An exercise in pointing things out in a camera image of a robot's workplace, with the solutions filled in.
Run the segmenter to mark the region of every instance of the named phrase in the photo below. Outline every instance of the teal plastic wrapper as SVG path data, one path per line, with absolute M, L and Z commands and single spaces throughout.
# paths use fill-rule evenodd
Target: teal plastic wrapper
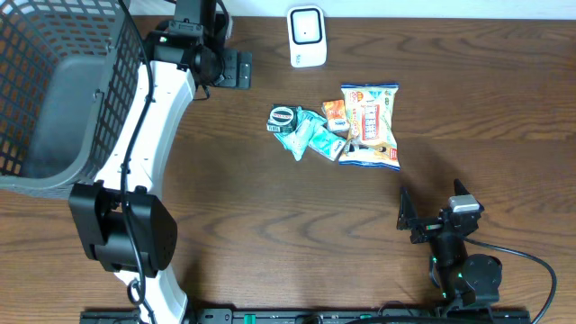
M 335 135 L 322 126 L 316 128 L 316 132 L 308 146 L 320 153 L 324 158 L 334 161 L 344 148 L 346 140 Z
M 308 147 L 312 136 L 318 127 L 326 123 L 326 119 L 315 112 L 303 110 L 298 107 L 298 126 L 289 134 L 276 133 L 274 136 L 294 155 L 296 161 L 302 159 L 304 151 Z

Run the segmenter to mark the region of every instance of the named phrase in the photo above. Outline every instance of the gray plastic basket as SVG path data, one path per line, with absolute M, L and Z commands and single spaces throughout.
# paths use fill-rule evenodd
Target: gray plastic basket
M 0 189 L 93 182 L 134 98 L 136 37 L 116 0 L 0 0 Z

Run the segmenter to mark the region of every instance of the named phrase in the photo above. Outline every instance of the white backdrop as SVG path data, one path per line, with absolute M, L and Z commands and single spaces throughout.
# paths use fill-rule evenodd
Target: white backdrop
M 174 13 L 164 0 L 132 0 L 132 14 Z M 285 16 L 318 5 L 327 17 L 576 19 L 576 0 L 224 0 L 236 16 Z

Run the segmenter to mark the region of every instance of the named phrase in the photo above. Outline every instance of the small orange package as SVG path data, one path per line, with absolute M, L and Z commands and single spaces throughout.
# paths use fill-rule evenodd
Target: small orange package
M 325 102 L 322 104 L 322 111 L 328 120 L 328 130 L 333 132 L 348 131 L 350 122 L 346 118 L 346 107 L 344 100 Z

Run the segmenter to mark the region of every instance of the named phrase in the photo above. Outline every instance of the brown wooden surface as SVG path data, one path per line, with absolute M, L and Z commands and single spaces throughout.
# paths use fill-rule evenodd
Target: brown wooden surface
M 143 30 L 159 18 L 139 19 Z M 254 54 L 252 89 L 212 89 L 180 123 L 164 179 L 178 221 L 176 275 L 194 298 L 256 307 L 439 301 L 428 246 L 395 229 L 399 187 L 436 213 L 460 177 L 486 206 L 472 236 L 536 254 L 558 274 L 543 323 L 576 317 L 576 23 L 327 19 L 328 63 L 290 66 L 285 19 L 238 18 L 229 45 Z M 344 82 L 400 83 L 402 170 L 302 161 L 268 133 L 273 103 L 316 111 Z M 0 321 L 77 322 L 130 307 L 84 256 L 67 203 L 2 192 Z M 504 265 L 501 303 L 535 316 L 540 266 Z

